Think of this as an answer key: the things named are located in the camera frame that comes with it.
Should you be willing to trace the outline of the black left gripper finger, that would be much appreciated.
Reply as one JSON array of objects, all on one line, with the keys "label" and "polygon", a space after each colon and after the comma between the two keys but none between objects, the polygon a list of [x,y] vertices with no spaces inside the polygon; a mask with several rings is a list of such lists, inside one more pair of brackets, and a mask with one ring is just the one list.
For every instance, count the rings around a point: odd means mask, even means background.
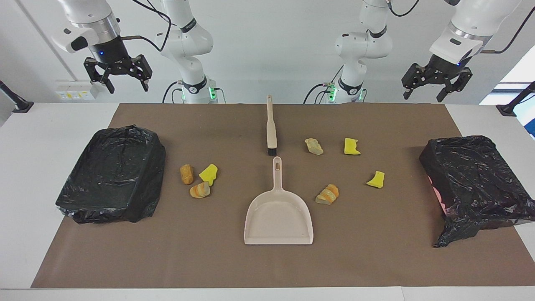
[{"label": "black left gripper finger", "polygon": [[422,87],[426,82],[425,78],[426,66],[420,66],[419,64],[412,64],[407,72],[403,76],[403,87],[405,92],[403,93],[403,98],[405,100],[409,99],[413,91]]},{"label": "black left gripper finger", "polygon": [[472,78],[472,71],[470,69],[463,69],[457,76],[455,82],[451,83],[453,75],[440,74],[438,76],[439,84],[444,84],[444,88],[436,96],[438,102],[442,102],[445,97],[453,92],[463,91],[466,84]]}]

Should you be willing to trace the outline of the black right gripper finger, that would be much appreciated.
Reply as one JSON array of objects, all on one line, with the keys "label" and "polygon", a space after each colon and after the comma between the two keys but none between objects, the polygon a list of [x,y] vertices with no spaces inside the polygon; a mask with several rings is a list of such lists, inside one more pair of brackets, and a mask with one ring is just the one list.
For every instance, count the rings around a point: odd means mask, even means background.
[{"label": "black right gripper finger", "polygon": [[103,84],[110,94],[113,94],[115,92],[115,87],[113,86],[112,82],[109,80],[109,74],[110,71],[104,65],[104,73],[99,74],[96,67],[99,65],[98,61],[92,57],[87,57],[84,60],[84,67],[86,69],[86,72],[91,80],[92,83],[100,83]]},{"label": "black right gripper finger", "polygon": [[144,55],[140,54],[134,58],[130,58],[128,75],[139,80],[143,90],[148,92],[148,83],[152,78],[152,68]]}]

